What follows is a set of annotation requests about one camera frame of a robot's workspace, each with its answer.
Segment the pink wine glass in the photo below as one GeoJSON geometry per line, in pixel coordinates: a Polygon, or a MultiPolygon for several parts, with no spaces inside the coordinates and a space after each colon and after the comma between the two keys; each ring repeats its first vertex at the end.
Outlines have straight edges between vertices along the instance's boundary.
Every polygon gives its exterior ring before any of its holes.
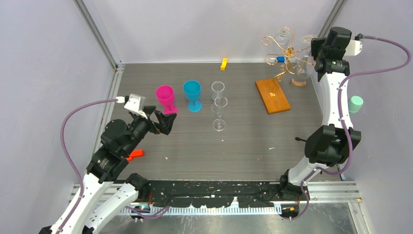
{"type": "Polygon", "coordinates": [[[178,113],[178,108],[175,106],[174,89],[169,85],[161,85],[156,89],[156,97],[159,103],[163,106],[163,113],[174,114],[178,113]]]}

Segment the blue wine glass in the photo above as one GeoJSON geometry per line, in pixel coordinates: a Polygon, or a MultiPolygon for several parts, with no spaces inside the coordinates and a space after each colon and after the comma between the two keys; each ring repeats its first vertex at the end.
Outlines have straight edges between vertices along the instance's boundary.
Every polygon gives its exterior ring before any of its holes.
{"type": "Polygon", "coordinates": [[[201,84],[196,80],[188,80],[183,85],[183,91],[188,100],[188,110],[198,112],[202,109],[202,103],[199,101],[201,96],[201,84]]]}

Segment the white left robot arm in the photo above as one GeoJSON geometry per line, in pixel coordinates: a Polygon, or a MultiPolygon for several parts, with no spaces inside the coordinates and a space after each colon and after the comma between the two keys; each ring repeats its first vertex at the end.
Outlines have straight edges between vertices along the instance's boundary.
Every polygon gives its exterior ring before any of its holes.
{"type": "Polygon", "coordinates": [[[102,205],[97,202],[128,165],[127,158],[147,133],[171,132],[176,113],[163,114],[155,106],[145,106],[142,115],[131,114],[127,124],[121,119],[110,121],[101,135],[102,146],[93,154],[83,178],[83,188],[76,192],[68,208],[52,226],[41,234],[98,234],[107,223],[133,201],[149,197],[149,181],[131,174],[121,188],[102,205]]]}

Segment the clear wine glass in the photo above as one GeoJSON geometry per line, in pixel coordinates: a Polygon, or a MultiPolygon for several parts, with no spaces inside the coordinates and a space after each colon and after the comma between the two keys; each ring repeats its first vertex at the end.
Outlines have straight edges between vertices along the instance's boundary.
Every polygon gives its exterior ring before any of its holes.
{"type": "Polygon", "coordinates": [[[211,85],[211,98],[213,100],[224,96],[225,84],[221,81],[215,81],[211,85]]]}

